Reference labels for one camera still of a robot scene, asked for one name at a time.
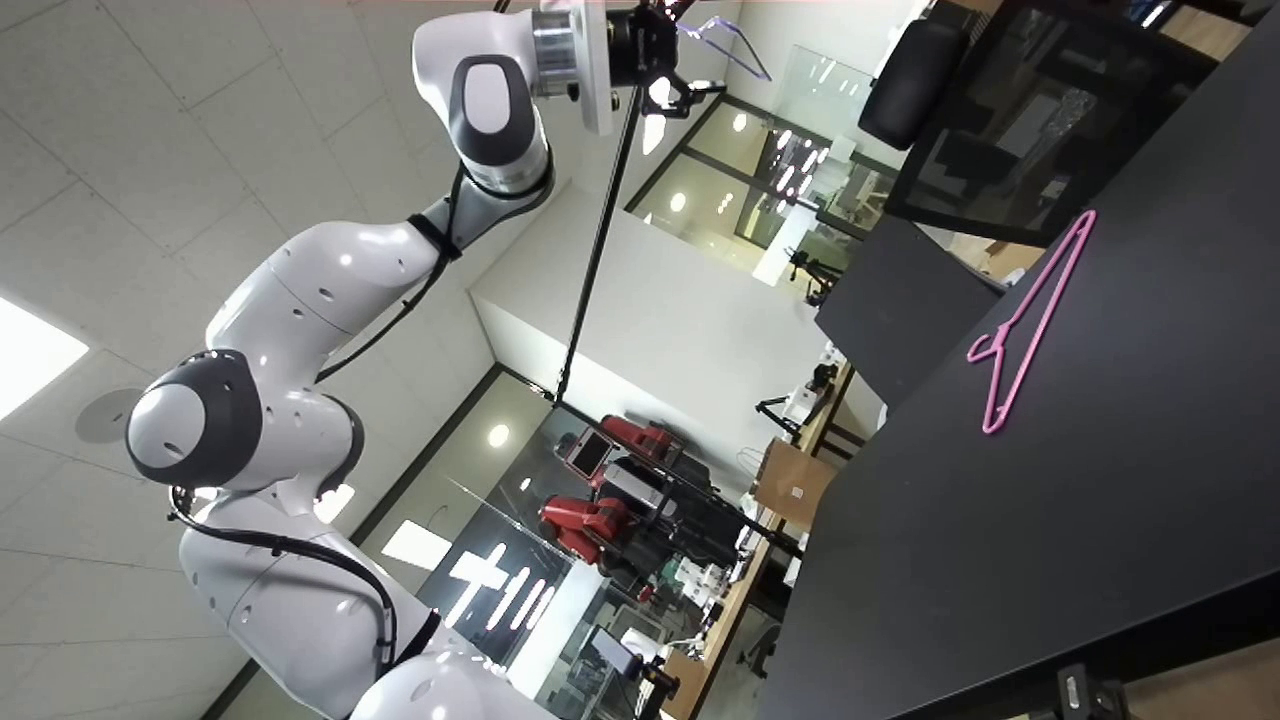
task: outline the white robotic arm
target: white robotic arm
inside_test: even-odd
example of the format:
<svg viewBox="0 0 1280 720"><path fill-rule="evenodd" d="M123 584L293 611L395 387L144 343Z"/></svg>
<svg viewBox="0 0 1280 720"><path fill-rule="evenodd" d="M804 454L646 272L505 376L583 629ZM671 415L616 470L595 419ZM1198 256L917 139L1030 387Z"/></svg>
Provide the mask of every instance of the white robotic arm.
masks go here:
<svg viewBox="0 0 1280 720"><path fill-rule="evenodd" d="M315 379L410 287L431 283L499 219L544 206L551 150L533 93L577 84L595 90L600 103L603 57L589 67L600 41L583 45L583 16L472 13L426 25L413 75L466 165L454 194L404 226L327 219L293 237L214 315L205 351L164 372L130 415L130 455L174 489L182 518L197 489L216 489L209 509L183 518L193 593L320 717L544 717L315 518L315 496L366 449L358 414Z"/></svg>

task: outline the white wall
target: white wall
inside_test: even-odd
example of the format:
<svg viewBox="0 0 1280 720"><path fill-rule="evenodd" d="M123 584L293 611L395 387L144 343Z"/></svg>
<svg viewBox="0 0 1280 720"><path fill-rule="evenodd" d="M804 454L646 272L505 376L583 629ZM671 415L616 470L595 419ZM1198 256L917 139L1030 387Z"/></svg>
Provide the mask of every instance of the white wall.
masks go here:
<svg viewBox="0 0 1280 720"><path fill-rule="evenodd" d="M511 328L487 324L496 357L550 387L571 333L595 212L591 194L565 187L478 283L479 307L492 306L486 320L505 312L505 324L540 338L505 343ZM795 387L820 351L824 338L794 291L616 212L581 340L589 372L568 402L607 398L611 409L600 414L658 414L714 459L751 476L772 442L772 424L751 414L758 402Z"/></svg>
<svg viewBox="0 0 1280 720"><path fill-rule="evenodd" d="M4 720L199 717L240 667L182 582L164 492L138 480L115 442L78 435L78 419L188 357L219 298L289 233L395 219L448 187L454 158L410 75L410 37L431 13L0 5L0 298L91 350L0 419ZM466 283L499 244L478 248L333 386L369 424L344 528L492 364Z"/></svg>

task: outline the white ceiling tile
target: white ceiling tile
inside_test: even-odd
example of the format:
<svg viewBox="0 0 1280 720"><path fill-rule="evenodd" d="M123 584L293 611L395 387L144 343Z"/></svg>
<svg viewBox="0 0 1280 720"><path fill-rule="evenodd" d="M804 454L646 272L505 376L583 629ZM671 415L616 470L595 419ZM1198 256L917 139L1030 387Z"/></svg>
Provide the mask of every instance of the white ceiling tile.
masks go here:
<svg viewBox="0 0 1280 720"><path fill-rule="evenodd" d="M78 711L71 720L188 720L199 717L223 683L177 693L177 697L138 697L115 709Z"/></svg>
<svg viewBox="0 0 1280 720"><path fill-rule="evenodd" d="M289 237L265 212L261 202L240 206L231 217L199 233L182 256L216 298L231 298L231 287L265 264Z"/></svg>
<svg viewBox="0 0 1280 720"><path fill-rule="evenodd" d="M410 48L413 48L413 33L429 16L439 16L439 5L431 9L426 0L352 0L352 16L384 82L384 99L399 130L399 139L417 177L413 184L417 202L429 206L448 194L456 158L448 150L443 123L417 95Z"/></svg>
<svg viewBox="0 0 1280 720"><path fill-rule="evenodd" d="M4 33L0 103L155 244L193 240L243 198L102 5L60 5Z"/></svg>
<svg viewBox="0 0 1280 720"><path fill-rule="evenodd" d="M197 117L285 233L366 217L285 66L261 66L205 99Z"/></svg>
<svg viewBox="0 0 1280 720"><path fill-rule="evenodd" d="M377 219L399 219L435 202L426 198L426 184L384 99L342 130L327 150L335 153L342 168L352 177L352 187Z"/></svg>
<svg viewBox="0 0 1280 720"><path fill-rule="evenodd" d="M243 0L110 0L110 9L183 103L214 95L271 53Z"/></svg>
<svg viewBox="0 0 1280 720"><path fill-rule="evenodd" d="M51 569L55 569L55 561L50 561L50 558L0 554L0 575L4 575L4 584L0 584L0 626L4 626L4 611L12 606L21 606Z"/></svg>
<svg viewBox="0 0 1280 720"><path fill-rule="evenodd" d="M50 449L0 435L0 512L26 496L26 489L51 476L65 459Z"/></svg>
<svg viewBox="0 0 1280 720"><path fill-rule="evenodd" d="M147 706L151 697L209 697L214 676L231 676L231 642L188 643L51 643L32 673L0 697L4 720L71 717Z"/></svg>
<svg viewBox="0 0 1280 720"><path fill-rule="evenodd" d="M0 230L65 187L71 187L68 168L0 117Z"/></svg>
<svg viewBox="0 0 1280 720"><path fill-rule="evenodd" d="M164 537L164 489L91 466L65 466L0 518L0 549L140 563Z"/></svg>
<svg viewBox="0 0 1280 720"><path fill-rule="evenodd" d="M0 647L0 717L4 702L35 673L45 647Z"/></svg>
<svg viewBox="0 0 1280 720"><path fill-rule="evenodd" d="M256 673L219 720L313 720L265 673Z"/></svg>
<svg viewBox="0 0 1280 720"><path fill-rule="evenodd" d="M110 393L140 393L144 386L147 386L144 372L122 364L115 357L88 351L55 386L50 386L42 398L18 409L0 430L45 454L78 455L83 466L105 466L131 476L123 442L115 446L102 435L79 435L78 424L91 402Z"/></svg>
<svg viewBox="0 0 1280 720"><path fill-rule="evenodd" d="M382 95L377 67L344 0L256 0L254 9L323 134L344 130Z"/></svg>
<svg viewBox="0 0 1280 720"><path fill-rule="evenodd" d="M45 13L50 5L60 5L60 0L4 0L0 29L27 20L27 16Z"/></svg>
<svg viewBox="0 0 1280 720"><path fill-rule="evenodd" d="M123 563L60 561L0 611L0 643L209 642L216 632L182 573Z"/></svg>
<svg viewBox="0 0 1280 720"><path fill-rule="evenodd" d="M183 264L160 256L88 187L0 233L0 283L68 320L83 343L105 343L140 368L170 368L199 350L216 307Z"/></svg>

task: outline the ceiling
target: ceiling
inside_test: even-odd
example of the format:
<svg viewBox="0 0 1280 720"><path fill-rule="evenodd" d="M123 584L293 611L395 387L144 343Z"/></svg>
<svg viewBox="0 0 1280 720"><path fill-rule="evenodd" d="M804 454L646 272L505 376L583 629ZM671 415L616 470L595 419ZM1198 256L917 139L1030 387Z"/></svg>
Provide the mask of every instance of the ceiling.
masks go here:
<svg viewBox="0 0 1280 720"><path fill-rule="evenodd" d="M199 717L243 664L183 590L164 492L111 435L281 240L333 217L395 219L448 187L448 144L410 75L410 37L439 9L0 5L0 298L88 343L0 419L4 720ZM344 528L487 372L466 287L507 240L333 379L369 424Z"/></svg>

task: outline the black cable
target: black cable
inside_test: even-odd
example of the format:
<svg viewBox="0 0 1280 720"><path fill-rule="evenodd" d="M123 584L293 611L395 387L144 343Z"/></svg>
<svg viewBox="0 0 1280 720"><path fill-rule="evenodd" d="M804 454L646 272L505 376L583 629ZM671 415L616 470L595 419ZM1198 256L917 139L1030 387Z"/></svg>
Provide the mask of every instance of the black cable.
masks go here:
<svg viewBox="0 0 1280 720"><path fill-rule="evenodd" d="M384 590L384 582L377 582L366 563L358 563L352 558L344 558L335 549L310 543L310 539L296 539L296 537L197 523L188 518L188 496L182 489L170 492L170 505L174 505L174 519L193 528L193 534L199 534L199 537L214 537L214 539L223 539L223 543L267 549L271 558L293 554L293 558L310 558L310 561L320 561L320 563L333 563L333 569L344 569L344 573L361 575L384 606L382 607L382 626L377 626L382 642L371 647L377 653L377 676L395 667L399 617L395 617L395 606L394 606L394 593Z"/></svg>
<svg viewBox="0 0 1280 720"><path fill-rule="evenodd" d="M591 244L583 291L577 298L571 338L568 338L568 350L565 350L562 387L558 387L558 402L551 402L551 404L565 404L568 376L571 376L571 360L577 360L577 343L581 343L583 324L589 324L589 306L591 306L600 256L603 256L603 244L607 244L611 206L616 206L616 198L620 198L620 187L623 187L623 171L630 171L636 123L640 123L640 103L646 103L646 90L636 90L636 95L634 95L634 113L630 113L630 130L623 130L623 150L616 153L616 165L611 165L611 182L607 182L603 212L600 212L600 226L595 226L595 244Z"/></svg>
<svg viewBox="0 0 1280 720"><path fill-rule="evenodd" d="M448 187L448 202L454 202L454 206L456 206L460 184L466 184L466 168L454 171L454 187ZM327 376L335 376L335 372L344 372L347 364L358 364L358 360L361 360L371 343L382 343L410 312L417 312L417 306L429 298L429 287L443 276L443 264L456 260L456 248L454 248L454 217L456 217L456 207L448 212L443 233L426 233L429 219L426 219L426 217L413 217L413 230L426 233L426 240L431 240L435 251L439 251L431 276L429 276L426 287L417 287L417 291L399 306L399 312L395 312L382 333L371 333L352 357L327 364L327 368L315 376L315 386L323 386Z"/></svg>

